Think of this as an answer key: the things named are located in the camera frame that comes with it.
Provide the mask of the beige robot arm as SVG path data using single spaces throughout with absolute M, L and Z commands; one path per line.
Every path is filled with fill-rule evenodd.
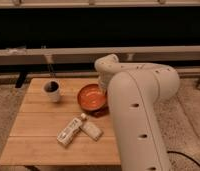
M 172 171 L 154 103 L 179 89 L 177 71 L 155 63 L 121 63 L 115 54 L 95 61 L 107 94 L 122 171 Z

